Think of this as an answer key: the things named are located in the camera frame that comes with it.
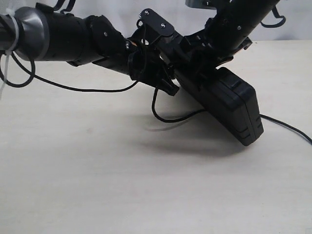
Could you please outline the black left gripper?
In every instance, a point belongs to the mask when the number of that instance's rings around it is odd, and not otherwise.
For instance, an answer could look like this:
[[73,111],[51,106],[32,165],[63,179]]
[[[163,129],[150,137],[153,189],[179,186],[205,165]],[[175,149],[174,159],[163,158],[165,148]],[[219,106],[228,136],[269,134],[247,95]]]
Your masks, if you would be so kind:
[[157,88],[170,96],[176,95],[179,87],[174,84],[174,68],[165,63],[160,52],[149,49],[139,39],[130,39],[136,45],[136,50],[128,56],[129,76],[153,88]]

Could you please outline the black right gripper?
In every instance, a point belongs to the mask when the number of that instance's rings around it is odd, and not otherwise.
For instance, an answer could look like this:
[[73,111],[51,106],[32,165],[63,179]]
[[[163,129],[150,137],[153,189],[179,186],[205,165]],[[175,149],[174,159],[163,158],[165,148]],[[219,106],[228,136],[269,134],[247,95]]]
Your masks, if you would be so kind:
[[234,51],[213,45],[203,34],[183,36],[180,49],[184,56],[180,80],[216,80],[219,78],[218,66],[234,58]]

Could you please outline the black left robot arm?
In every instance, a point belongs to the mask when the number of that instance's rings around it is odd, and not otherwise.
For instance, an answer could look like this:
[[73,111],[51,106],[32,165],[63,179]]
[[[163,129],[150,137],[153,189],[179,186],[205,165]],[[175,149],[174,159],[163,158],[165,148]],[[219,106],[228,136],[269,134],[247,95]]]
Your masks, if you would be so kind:
[[174,28],[151,9],[141,12],[137,29],[125,37],[103,15],[79,18],[72,4],[62,9],[37,3],[0,17],[0,49],[30,61],[64,61],[74,67],[94,65],[128,75],[174,96],[174,70],[161,58],[156,42]]

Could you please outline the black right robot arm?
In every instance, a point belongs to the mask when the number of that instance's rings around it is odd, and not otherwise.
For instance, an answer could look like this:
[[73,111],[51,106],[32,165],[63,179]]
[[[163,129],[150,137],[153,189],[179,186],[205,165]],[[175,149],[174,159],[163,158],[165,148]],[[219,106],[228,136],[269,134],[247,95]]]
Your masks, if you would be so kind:
[[278,28],[286,23],[279,14],[277,0],[187,0],[190,8],[215,10],[204,29],[184,36],[179,43],[184,53],[202,55],[201,62],[218,67],[248,49],[250,33],[258,26]]

